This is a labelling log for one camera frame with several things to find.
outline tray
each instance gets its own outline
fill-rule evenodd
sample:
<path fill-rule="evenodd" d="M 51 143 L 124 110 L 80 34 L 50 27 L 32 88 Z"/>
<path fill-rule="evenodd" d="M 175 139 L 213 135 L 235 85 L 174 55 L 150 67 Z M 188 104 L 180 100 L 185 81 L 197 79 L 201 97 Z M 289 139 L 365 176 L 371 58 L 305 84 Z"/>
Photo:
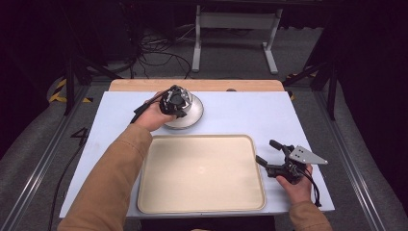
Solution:
<path fill-rule="evenodd" d="M 138 207 L 146 214 L 260 210 L 265 193 L 246 135 L 155 136 Z"/>

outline wooden table edge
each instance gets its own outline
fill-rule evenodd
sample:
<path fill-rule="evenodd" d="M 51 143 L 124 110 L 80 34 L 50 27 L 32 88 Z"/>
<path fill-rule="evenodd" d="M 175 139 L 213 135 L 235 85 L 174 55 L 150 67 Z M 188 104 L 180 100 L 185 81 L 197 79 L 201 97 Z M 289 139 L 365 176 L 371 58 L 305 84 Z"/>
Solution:
<path fill-rule="evenodd" d="M 285 91 L 278 80 L 117 79 L 109 91 L 159 91 L 178 85 L 190 91 Z"/>

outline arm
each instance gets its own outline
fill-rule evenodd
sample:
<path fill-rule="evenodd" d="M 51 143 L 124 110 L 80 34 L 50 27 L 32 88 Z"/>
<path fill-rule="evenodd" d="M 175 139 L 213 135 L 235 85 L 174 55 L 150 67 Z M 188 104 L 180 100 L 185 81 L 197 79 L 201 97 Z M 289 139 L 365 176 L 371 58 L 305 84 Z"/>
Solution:
<path fill-rule="evenodd" d="M 150 132 L 173 119 L 154 103 L 130 124 L 90 172 L 58 230 L 122 230 Z"/>
<path fill-rule="evenodd" d="M 312 173 L 312 166 L 308 165 L 307 169 Z M 291 200 L 292 207 L 289 215 L 295 230 L 332 230 L 330 222 L 312 203 L 310 197 L 312 184 L 306 177 L 302 177 L 296 185 L 292 185 L 282 176 L 277 176 L 276 180 L 285 189 Z"/>

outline tan sleeve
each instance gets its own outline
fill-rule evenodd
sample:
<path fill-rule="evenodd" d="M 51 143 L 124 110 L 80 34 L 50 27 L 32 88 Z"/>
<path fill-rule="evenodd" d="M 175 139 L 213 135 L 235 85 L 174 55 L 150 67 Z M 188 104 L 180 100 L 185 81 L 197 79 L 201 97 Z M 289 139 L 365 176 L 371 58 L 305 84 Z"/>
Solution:
<path fill-rule="evenodd" d="M 151 142 L 146 129 L 129 125 L 90 172 L 58 230 L 122 230 Z"/>
<path fill-rule="evenodd" d="M 312 201 L 294 204 L 289 215 L 296 231 L 333 230 L 326 216 Z"/>

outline metal stand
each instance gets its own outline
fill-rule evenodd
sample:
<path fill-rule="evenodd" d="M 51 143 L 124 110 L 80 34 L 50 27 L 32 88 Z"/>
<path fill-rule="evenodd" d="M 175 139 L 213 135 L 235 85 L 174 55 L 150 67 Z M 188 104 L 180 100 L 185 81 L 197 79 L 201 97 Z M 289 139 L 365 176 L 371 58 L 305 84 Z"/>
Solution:
<path fill-rule="evenodd" d="M 268 66 L 271 74 L 277 74 L 275 60 L 270 50 L 276 31 L 279 26 L 282 10 L 276 13 L 202 13 L 200 6 L 197 6 L 195 17 L 195 46 L 192 57 L 193 72 L 198 72 L 200 68 L 201 56 L 201 28 L 236 28 L 236 29 L 261 29 L 270 30 L 268 42 L 263 42 L 263 49 L 267 57 Z"/>

